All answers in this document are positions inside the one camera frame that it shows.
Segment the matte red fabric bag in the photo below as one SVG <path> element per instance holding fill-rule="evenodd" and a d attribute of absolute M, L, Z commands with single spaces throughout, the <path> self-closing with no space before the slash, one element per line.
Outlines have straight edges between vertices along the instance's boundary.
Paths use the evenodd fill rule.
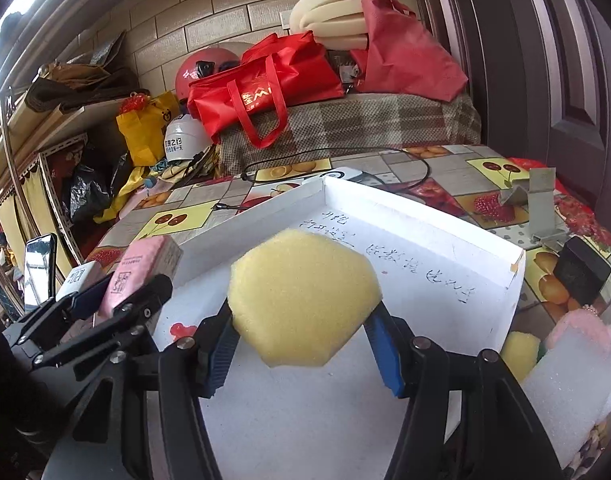
<path fill-rule="evenodd" d="M 398 0 L 362 0 L 365 50 L 354 49 L 359 68 L 354 89 L 364 93 L 412 94 L 451 102 L 468 78 L 416 14 Z"/>

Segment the black cube charger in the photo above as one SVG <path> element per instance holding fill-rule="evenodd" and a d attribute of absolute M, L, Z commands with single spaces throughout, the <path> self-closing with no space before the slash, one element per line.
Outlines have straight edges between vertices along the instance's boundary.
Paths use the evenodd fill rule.
<path fill-rule="evenodd" d="M 563 245 L 554 268 L 555 278 L 581 306 L 593 304 L 610 274 L 606 260 L 577 236 Z"/>

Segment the metal storage shelf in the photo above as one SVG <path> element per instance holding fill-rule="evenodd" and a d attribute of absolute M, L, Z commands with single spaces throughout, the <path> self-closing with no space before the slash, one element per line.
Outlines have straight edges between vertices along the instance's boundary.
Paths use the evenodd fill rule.
<path fill-rule="evenodd" d="M 40 79 L 6 105 L 6 124 L 0 127 L 0 224 L 22 274 L 25 245 L 33 237 L 57 237 L 58 285 L 100 240 L 104 231 L 94 217 L 70 220 L 63 188 L 84 148 L 107 159 L 127 153 L 115 122 L 123 99 L 115 90 L 80 92 Z"/>

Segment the white foam block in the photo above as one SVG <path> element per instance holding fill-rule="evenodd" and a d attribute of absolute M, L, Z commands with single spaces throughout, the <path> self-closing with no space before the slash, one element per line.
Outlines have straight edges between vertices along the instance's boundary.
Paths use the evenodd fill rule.
<path fill-rule="evenodd" d="M 522 382 L 560 466 L 611 413 L 611 346 L 569 328 Z"/>

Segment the yellow shopping bag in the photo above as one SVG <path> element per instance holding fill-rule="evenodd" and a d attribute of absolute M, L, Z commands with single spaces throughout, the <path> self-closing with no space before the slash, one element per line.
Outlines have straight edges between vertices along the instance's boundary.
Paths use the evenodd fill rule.
<path fill-rule="evenodd" d="M 179 115 L 179 104 L 173 92 L 160 96 L 133 92 L 125 99 L 116 116 L 130 159 L 135 167 L 156 165 L 164 157 L 166 127 Z"/>

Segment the fruit print tablecloth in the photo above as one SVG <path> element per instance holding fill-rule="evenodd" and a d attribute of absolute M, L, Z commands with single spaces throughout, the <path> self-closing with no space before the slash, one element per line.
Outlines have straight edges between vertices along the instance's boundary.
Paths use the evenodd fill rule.
<path fill-rule="evenodd" d="M 493 152 L 484 146 L 442 146 L 411 154 L 385 151 L 322 161 L 334 172 L 350 171 L 357 182 L 385 188 L 421 209 L 453 217 L 462 233 L 488 232 L 529 259 L 539 248 L 529 237 L 529 210 L 501 211 Z M 281 198 L 313 174 L 275 168 L 249 179 L 226 177 L 170 190 L 159 184 L 137 192 L 92 256 L 115 268 L 127 245 L 146 234 L 166 233 L 184 252 L 198 235 L 237 214 Z M 537 288 L 541 269 L 530 263 L 513 304 L 493 300 L 480 307 L 445 307 L 421 297 L 419 273 L 409 257 L 387 242 L 368 244 L 381 274 L 381 289 L 409 288 L 401 304 L 386 300 L 393 315 L 414 333 L 445 349 L 480 347 L 485 321 L 499 321 L 537 338 L 546 337 L 563 307 Z M 358 332 L 322 367 L 269 367 L 240 342 L 224 386 L 201 404 L 220 474 L 225 479 L 380 479 L 394 452 L 407 402 L 383 385 L 368 338 Z"/>

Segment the red bag on chair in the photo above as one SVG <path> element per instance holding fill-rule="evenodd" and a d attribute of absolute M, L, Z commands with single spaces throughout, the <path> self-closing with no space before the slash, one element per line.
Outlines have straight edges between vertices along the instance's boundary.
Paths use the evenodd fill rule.
<path fill-rule="evenodd" d="M 567 188 L 558 180 L 555 168 L 549 168 L 543 162 L 529 158 L 511 157 L 509 161 L 519 169 L 529 172 L 531 186 L 536 191 L 546 191 L 548 188 L 552 188 L 558 194 L 568 193 Z"/>

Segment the white small box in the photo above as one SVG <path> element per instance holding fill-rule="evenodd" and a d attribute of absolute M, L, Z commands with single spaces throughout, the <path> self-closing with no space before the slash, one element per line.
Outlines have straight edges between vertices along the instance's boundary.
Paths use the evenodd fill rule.
<path fill-rule="evenodd" d="M 59 301 L 72 294 L 84 292 L 84 290 L 89 289 L 90 286 L 102 280 L 105 275 L 106 273 L 104 273 L 100 263 L 96 260 L 76 266 L 69 272 L 59 288 L 55 300 Z"/>

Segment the white metal bracket stand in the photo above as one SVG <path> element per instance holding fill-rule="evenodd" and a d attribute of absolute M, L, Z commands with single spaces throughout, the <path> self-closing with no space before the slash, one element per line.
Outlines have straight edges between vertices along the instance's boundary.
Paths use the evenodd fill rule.
<path fill-rule="evenodd" d="M 530 237 L 537 244 L 560 252 L 568 239 L 568 232 L 558 223 L 558 214 L 555 211 L 555 190 L 536 191 L 531 186 L 530 174 L 527 178 L 515 179 L 509 183 L 499 194 L 499 205 L 520 206 L 528 205 Z"/>

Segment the plaid covered bench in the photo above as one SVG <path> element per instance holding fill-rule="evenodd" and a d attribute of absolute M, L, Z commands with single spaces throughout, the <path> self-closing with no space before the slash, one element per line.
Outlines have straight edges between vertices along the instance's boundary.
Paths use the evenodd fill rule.
<path fill-rule="evenodd" d="M 330 156 L 480 141 L 481 119 L 465 93 L 447 103 L 412 94 L 355 93 L 290 107 L 286 130 L 268 148 L 255 148 L 233 125 L 220 134 L 218 154 L 228 174 L 242 174 Z"/>

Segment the yellow hexagonal sponge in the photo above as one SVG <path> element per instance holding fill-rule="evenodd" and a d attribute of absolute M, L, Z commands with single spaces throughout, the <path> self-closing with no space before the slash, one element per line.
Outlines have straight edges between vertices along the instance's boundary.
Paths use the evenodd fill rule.
<path fill-rule="evenodd" d="M 297 229 L 235 261 L 227 291 L 235 329 L 269 367 L 325 365 L 381 299 L 365 256 Z"/>

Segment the pink tissue pack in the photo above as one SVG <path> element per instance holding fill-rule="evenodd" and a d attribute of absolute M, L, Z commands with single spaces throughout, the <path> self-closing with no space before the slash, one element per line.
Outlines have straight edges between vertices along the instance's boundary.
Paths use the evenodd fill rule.
<path fill-rule="evenodd" d="M 158 274 L 174 278 L 182 255 L 183 249 L 170 235 L 135 240 L 127 247 L 110 278 L 96 321 L 102 323 L 112 318 L 114 309 L 150 278 Z"/>

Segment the white shallow tray box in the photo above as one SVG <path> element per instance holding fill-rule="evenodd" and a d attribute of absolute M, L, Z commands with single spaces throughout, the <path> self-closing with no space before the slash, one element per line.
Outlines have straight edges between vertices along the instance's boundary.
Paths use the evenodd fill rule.
<path fill-rule="evenodd" d="M 166 347 L 224 302 L 240 333 L 200 404 L 226 479 L 381 479 L 406 401 L 363 324 L 383 304 L 412 332 L 499 349 L 526 253 L 472 223 L 334 178 L 313 179 L 188 240 L 153 332 Z"/>

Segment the white helmet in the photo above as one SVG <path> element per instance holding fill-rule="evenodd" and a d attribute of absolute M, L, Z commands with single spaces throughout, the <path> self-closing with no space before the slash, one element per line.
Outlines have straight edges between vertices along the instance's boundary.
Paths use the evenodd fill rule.
<path fill-rule="evenodd" d="M 179 115 L 166 127 L 164 150 L 169 162 L 194 159 L 211 146 L 212 140 L 202 122 L 189 114 Z"/>

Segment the pink fluffy plush pouch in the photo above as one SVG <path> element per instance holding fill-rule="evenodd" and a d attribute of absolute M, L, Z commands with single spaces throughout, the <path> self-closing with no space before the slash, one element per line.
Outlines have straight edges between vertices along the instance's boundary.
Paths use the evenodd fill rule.
<path fill-rule="evenodd" d="M 546 349 L 552 350 L 567 330 L 580 332 L 605 352 L 611 348 L 611 325 L 601 320 L 594 307 L 583 307 L 567 312 L 546 337 Z"/>

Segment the smartphone on mount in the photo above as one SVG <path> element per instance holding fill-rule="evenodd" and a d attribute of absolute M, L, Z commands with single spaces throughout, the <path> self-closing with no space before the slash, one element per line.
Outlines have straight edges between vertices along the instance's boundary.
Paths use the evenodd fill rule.
<path fill-rule="evenodd" d="M 23 268 L 24 310 L 32 312 L 56 294 L 57 237 L 41 235 L 25 245 Z"/>

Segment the black plastic bag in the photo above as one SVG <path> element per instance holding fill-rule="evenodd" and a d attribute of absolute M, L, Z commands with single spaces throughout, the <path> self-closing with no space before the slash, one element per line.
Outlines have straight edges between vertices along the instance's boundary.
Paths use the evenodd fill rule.
<path fill-rule="evenodd" d="M 70 220 L 82 222 L 102 214 L 118 196 L 133 168 L 128 153 L 107 159 L 104 153 L 84 148 L 63 188 L 62 204 Z"/>

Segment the glossy red tote bag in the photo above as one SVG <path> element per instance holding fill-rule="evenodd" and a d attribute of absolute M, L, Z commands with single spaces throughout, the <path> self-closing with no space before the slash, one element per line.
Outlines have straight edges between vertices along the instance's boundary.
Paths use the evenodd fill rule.
<path fill-rule="evenodd" d="M 240 125 L 259 150 L 288 126 L 290 106 L 341 98 L 342 82 L 311 32 L 275 34 L 243 53 L 240 64 L 189 86 L 187 107 L 214 142 Z"/>

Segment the yellow green scrub sponge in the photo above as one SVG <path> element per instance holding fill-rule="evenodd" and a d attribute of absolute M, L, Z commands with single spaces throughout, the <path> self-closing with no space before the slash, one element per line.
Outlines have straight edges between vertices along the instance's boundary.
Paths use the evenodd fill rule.
<path fill-rule="evenodd" d="M 536 336 L 510 332 L 504 342 L 501 357 L 517 382 L 522 382 L 537 365 L 541 341 Z"/>

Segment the cream foam strips bundle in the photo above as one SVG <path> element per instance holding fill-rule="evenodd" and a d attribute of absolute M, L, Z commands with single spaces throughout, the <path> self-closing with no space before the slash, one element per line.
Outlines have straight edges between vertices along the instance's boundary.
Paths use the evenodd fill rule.
<path fill-rule="evenodd" d="M 299 0 L 289 16 L 292 35 L 311 32 L 328 50 L 366 50 L 367 23 L 362 0 Z"/>

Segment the pink red helmet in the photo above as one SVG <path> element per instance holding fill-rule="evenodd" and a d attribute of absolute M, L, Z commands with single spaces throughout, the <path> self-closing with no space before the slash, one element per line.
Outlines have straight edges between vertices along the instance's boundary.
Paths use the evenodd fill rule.
<path fill-rule="evenodd" d="M 224 48 L 206 48 L 194 52 L 179 67 L 175 86 L 176 96 L 187 100 L 189 87 L 196 80 L 229 70 L 240 63 L 234 52 Z"/>

